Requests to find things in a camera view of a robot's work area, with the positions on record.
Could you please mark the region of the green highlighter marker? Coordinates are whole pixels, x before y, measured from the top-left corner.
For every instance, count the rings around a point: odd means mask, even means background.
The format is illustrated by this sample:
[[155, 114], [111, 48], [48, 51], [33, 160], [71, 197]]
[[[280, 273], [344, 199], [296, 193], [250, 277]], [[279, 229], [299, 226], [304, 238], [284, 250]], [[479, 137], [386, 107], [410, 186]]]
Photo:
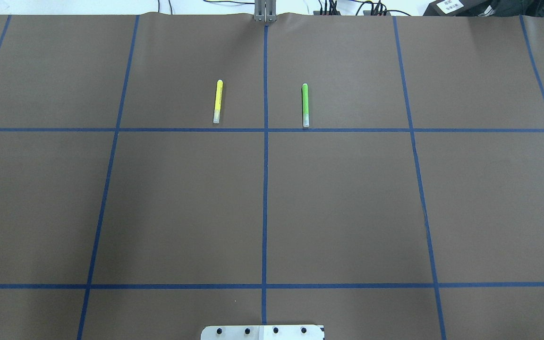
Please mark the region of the green highlighter marker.
[[301, 86], [301, 95], [302, 95], [302, 127], [310, 127], [310, 118], [309, 118], [309, 85], [307, 83], [302, 84]]

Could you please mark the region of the yellow highlighter marker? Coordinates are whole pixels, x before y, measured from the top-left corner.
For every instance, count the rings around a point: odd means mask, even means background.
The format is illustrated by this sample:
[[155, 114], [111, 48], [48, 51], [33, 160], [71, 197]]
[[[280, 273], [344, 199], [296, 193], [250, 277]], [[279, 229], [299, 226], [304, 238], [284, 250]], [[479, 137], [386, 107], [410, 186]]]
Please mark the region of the yellow highlighter marker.
[[218, 79], [214, 93], [213, 123], [219, 124], [221, 120], [221, 108], [223, 99], [224, 81]]

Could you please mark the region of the black plug cluster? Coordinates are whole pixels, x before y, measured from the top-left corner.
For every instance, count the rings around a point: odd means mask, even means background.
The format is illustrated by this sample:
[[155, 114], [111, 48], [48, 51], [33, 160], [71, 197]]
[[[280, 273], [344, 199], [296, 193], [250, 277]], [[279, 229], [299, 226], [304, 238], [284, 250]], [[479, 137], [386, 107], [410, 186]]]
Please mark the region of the black plug cluster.
[[365, 6], [365, 5], [370, 6], [370, 9], [368, 11], [367, 10], [363, 11], [363, 15], [365, 15], [365, 16], [386, 17], [387, 15], [389, 15], [390, 9], [386, 6], [386, 4], [384, 4], [384, 2], [382, 2], [382, 0], [365, 0], [365, 1], [363, 1], [363, 4], [361, 4], [359, 9], [357, 10], [357, 13], [359, 13], [360, 10], [361, 10], [361, 7]]
[[331, 17], [341, 15], [338, 9], [338, 0], [318, 0], [319, 9], [313, 11], [313, 15]]

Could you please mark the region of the black box with label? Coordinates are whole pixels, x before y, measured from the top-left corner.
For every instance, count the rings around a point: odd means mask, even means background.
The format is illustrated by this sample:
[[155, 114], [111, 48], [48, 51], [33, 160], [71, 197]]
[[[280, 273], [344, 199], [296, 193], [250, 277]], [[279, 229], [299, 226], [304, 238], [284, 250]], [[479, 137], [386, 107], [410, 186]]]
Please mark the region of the black box with label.
[[495, 12], [493, 0], [435, 0], [424, 17], [487, 17]]

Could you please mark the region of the aluminium frame post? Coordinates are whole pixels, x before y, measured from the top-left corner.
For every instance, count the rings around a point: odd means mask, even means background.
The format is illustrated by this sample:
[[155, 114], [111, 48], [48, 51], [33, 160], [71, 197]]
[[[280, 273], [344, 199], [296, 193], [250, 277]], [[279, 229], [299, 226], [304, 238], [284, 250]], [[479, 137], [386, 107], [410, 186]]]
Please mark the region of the aluminium frame post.
[[270, 24], [278, 20], [276, 0], [254, 0], [254, 20]]

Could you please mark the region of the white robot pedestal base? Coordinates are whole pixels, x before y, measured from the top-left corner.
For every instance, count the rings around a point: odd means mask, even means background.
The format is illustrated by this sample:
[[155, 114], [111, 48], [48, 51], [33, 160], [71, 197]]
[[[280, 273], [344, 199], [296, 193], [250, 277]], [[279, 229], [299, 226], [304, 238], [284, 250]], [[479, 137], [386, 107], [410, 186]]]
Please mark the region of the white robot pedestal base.
[[203, 328], [201, 340], [324, 340], [323, 325], [212, 325]]

